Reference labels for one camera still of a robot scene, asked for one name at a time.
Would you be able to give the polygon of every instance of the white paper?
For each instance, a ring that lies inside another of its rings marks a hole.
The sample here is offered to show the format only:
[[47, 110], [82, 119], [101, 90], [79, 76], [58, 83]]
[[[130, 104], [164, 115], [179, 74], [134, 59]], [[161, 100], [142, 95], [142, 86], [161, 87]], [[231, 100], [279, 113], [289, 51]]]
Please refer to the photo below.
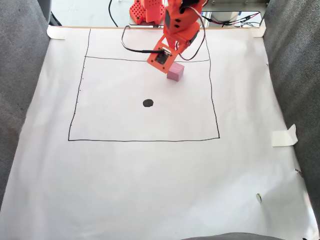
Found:
[[292, 146], [298, 142], [296, 125], [293, 124], [288, 130], [272, 132], [272, 147]]
[[[1, 239], [313, 239], [293, 148], [270, 146], [270, 132], [286, 125], [262, 38], [208, 30], [193, 59], [203, 62], [181, 63], [186, 78], [174, 82], [119, 60], [148, 58], [123, 48], [122, 29], [92, 29], [88, 48], [89, 32], [68, 29], [64, 41], [50, 41], [1, 207]], [[130, 29], [124, 40], [152, 49], [161, 35]], [[203, 139], [211, 136], [219, 138]], [[148, 141], [166, 137], [201, 141]]]
[[58, 26], [49, 25], [46, 30], [46, 34], [49, 36], [49, 38], [56, 39], [56, 40], [65, 40], [66, 33], [67, 33], [66, 28], [58, 27]]

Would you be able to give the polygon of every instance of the tape strip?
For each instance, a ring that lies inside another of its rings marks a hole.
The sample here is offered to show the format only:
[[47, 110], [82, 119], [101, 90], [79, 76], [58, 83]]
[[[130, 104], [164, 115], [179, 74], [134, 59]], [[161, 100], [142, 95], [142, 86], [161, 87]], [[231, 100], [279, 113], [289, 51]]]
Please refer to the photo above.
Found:
[[46, 30], [46, 34], [51, 39], [57, 39], [57, 40], [65, 40], [66, 39], [66, 33], [67, 29], [57, 26], [48, 26]]
[[298, 142], [296, 125], [293, 124], [286, 131], [274, 131], [271, 136], [272, 147], [292, 146]]

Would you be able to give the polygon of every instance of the black line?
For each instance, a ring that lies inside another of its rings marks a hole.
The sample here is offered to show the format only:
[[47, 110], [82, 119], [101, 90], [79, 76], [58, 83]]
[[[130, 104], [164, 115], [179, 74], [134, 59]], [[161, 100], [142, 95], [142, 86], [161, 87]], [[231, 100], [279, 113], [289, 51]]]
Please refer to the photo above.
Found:
[[217, 129], [217, 131], [218, 131], [218, 138], [220, 138], [220, 132], [219, 132], [218, 121], [217, 121], [217, 114], [216, 114], [216, 110], [215, 110], [214, 100], [213, 100], [213, 98], [212, 98], [211, 58], [210, 58], [210, 51], [209, 51], [209, 47], [208, 47], [207, 37], [205, 38], [205, 45], [206, 45], [206, 49], [208, 49], [209, 60], [210, 60], [209, 79], [210, 79], [210, 86], [211, 86], [211, 101], [212, 101], [213, 112], [214, 112], [214, 116], [215, 116], [216, 129]]
[[[91, 59], [106, 59], [106, 60], [123, 60], [123, 61], [131, 61], [131, 62], [147, 62], [147, 60], [131, 60], [131, 59], [122, 59], [122, 58], [106, 58], [106, 57], [96, 57], [96, 56], [84, 56], [85, 58]], [[197, 63], [197, 62], [206, 62], [207, 60], [198, 60], [198, 61], [174, 61], [175, 63]]]
[[89, 49], [90, 33], [91, 33], [91, 28], [90, 28], [89, 36], [88, 36], [88, 47], [86, 48], [86, 52], [85, 52], [85, 56], [84, 56], [84, 60], [83, 60], [81, 78], [80, 78], [80, 83], [79, 83], [79, 87], [78, 87], [78, 93], [77, 93], [77, 95], [76, 95], [76, 101], [75, 101], [75, 106], [74, 106], [74, 113], [73, 113], [73, 116], [72, 116], [72, 120], [71, 120], [71, 122], [70, 122], [69, 133], [68, 133], [68, 141], [70, 141], [71, 126], [72, 126], [72, 122], [74, 121], [74, 118], [75, 118], [75, 115], [76, 115], [77, 103], [78, 103], [78, 97], [79, 97], [79, 91], [80, 91], [80, 85], [81, 85], [81, 82], [82, 82], [82, 75], [84, 74], [86, 56], [87, 56], [88, 49]]
[[68, 140], [70, 142], [76, 141], [92, 141], [92, 142], [121, 142], [121, 143], [128, 143], [128, 142], [171, 142], [171, 143], [178, 143], [178, 142], [203, 142], [213, 139], [219, 139], [220, 137], [213, 137], [208, 139], [201, 139], [201, 140], [94, 140], [94, 139], [75, 139], [75, 140]]
[[123, 61], [132, 61], [132, 62], [146, 62], [145, 60], [130, 60], [130, 59], [121, 59], [121, 58], [104, 58], [104, 57], [87, 56], [88, 49], [89, 49], [89, 44], [90, 44], [90, 33], [91, 33], [91, 28], [90, 28], [90, 32], [89, 32], [89, 36], [88, 36], [88, 46], [87, 46], [86, 53], [85, 53], [85, 56], [84, 56], [81, 79], [80, 79], [80, 83], [79, 83], [79, 87], [78, 87], [78, 93], [77, 93], [77, 96], [76, 96], [76, 102], [75, 102], [75, 107], [74, 107], [74, 113], [73, 113], [73, 117], [72, 117], [72, 120], [71, 120], [71, 123], [70, 123], [70, 127], [69, 127], [69, 134], [68, 134], [68, 141], [69, 142], [91, 141], [91, 142], [121, 142], [121, 143], [127, 143], [127, 142], [171, 142], [171, 143], [178, 143], [178, 142], [203, 142], [203, 141], [209, 141], [209, 140], [213, 140], [213, 139], [220, 139], [220, 132], [219, 132], [218, 121], [217, 121], [217, 114], [216, 114], [216, 110], [215, 110], [214, 100], [213, 100], [213, 97], [212, 97], [213, 90], [212, 90], [212, 82], [211, 82], [211, 58], [210, 58], [210, 52], [209, 52], [207, 37], [205, 37], [205, 44], [206, 44], [206, 49], [208, 50], [209, 59], [207, 59], [207, 60], [198, 60], [198, 61], [176, 61], [176, 63], [196, 63], [196, 62], [206, 62], [206, 61], [210, 62], [209, 80], [210, 80], [210, 86], [211, 86], [211, 102], [212, 102], [212, 106], [213, 106], [213, 112], [214, 112], [214, 116], [215, 116], [215, 124], [216, 124], [216, 129], [217, 129], [217, 132], [218, 132], [218, 137], [213, 137], [213, 138], [208, 138], [208, 139], [201, 139], [201, 140], [97, 140], [97, 139], [73, 139], [73, 140], [70, 140], [70, 131], [71, 131], [71, 126], [72, 126], [73, 120], [75, 118], [76, 110], [77, 110], [79, 91], [80, 91], [80, 86], [81, 86], [81, 82], [82, 82], [82, 76], [83, 76], [83, 73], [84, 73], [86, 58], [106, 59], [106, 60], [123, 60]]

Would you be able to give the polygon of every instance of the small mark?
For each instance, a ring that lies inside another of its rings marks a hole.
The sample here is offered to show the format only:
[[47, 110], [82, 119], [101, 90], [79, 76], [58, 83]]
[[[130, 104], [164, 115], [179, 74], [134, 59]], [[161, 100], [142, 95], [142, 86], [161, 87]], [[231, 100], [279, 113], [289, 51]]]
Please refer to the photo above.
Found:
[[152, 101], [151, 99], [146, 99], [143, 101], [143, 106], [145, 106], [146, 108], [149, 108], [153, 105], [154, 105], [154, 101]]

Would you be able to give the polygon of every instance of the pink block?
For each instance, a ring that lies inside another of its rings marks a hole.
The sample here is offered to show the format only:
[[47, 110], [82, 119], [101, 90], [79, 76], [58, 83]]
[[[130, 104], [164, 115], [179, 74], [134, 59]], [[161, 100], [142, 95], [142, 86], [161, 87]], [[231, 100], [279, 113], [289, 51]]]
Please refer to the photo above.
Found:
[[184, 74], [184, 69], [185, 69], [185, 66], [174, 62], [170, 67], [168, 73], [166, 74], [166, 78], [178, 82], [182, 77], [182, 75]]

